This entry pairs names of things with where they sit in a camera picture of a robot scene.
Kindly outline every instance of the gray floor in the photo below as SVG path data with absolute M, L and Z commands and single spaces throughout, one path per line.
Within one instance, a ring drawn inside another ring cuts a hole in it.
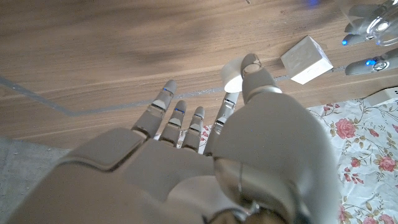
M 0 137 L 0 223 L 69 151 Z

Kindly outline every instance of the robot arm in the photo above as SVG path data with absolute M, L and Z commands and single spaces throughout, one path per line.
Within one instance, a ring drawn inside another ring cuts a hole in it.
M 8 223 L 334 223 L 337 178 L 324 130 L 254 54 L 241 73 L 245 106 L 232 114 L 238 94 L 226 95 L 206 147 L 212 156 L 197 153 L 202 107 L 175 148 L 183 101 L 153 139 L 176 89 L 169 81 L 131 130 L 110 130 L 64 157 Z

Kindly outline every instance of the floral tablecloth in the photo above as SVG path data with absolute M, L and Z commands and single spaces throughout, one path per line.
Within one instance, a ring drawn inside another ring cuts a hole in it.
M 398 224 L 398 104 L 372 107 L 351 100 L 308 110 L 325 128 L 338 159 L 336 222 Z M 203 127 L 199 153 L 210 131 L 211 126 Z

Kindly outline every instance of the white box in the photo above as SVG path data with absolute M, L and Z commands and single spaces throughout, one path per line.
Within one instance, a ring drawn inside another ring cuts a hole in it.
M 304 84 L 333 68 L 328 57 L 310 36 L 281 56 L 287 74 L 295 82 Z
M 371 106 L 381 106 L 398 101 L 398 87 L 386 88 L 365 98 Z

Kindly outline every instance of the wooden table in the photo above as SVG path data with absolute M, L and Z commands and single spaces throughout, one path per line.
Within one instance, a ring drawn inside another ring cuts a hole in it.
M 169 79 L 188 104 L 183 128 L 197 106 L 211 124 L 225 63 L 254 52 L 282 77 L 279 57 L 306 35 L 335 69 L 305 85 L 277 83 L 304 106 L 398 85 L 397 70 L 345 76 L 347 64 L 394 46 L 342 46 L 347 20 L 333 1 L 19 0 L 0 8 L 0 134 L 49 146 L 131 127 Z

